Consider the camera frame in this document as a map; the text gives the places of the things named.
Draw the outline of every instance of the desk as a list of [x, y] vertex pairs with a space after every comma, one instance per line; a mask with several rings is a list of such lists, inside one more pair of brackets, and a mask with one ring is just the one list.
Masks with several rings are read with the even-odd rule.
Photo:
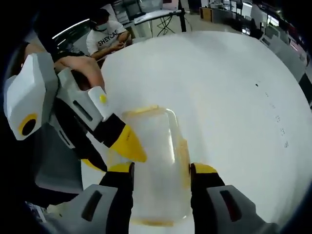
[[[284, 224], [294, 212], [312, 178], [312, 115], [293, 75], [261, 42], [173, 34], [122, 49], [101, 70], [118, 116], [153, 104], [173, 110], [192, 162], [215, 167], [267, 222]], [[192, 219], [170, 233], [194, 233]], [[130, 233], [140, 228], [153, 229], [131, 224]]]
[[[184, 12], [182, 10], [158, 10], [158, 11], [146, 13], [144, 16], [140, 16], [134, 19], [134, 25], [136, 26], [139, 36], [141, 38], [146, 37], [146, 34], [143, 28], [141, 27], [142, 23], [145, 23], [151, 20], [156, 20], [159, 18], [163, 18], [166, 16], [180, 16], [180, 17], [183, 17], [183, 20], [184, 20]], [[181, 23], [181, 28], [182, 28], [182, 32], [186, 32], [185, 22], [184, 22], [184, 26]]]

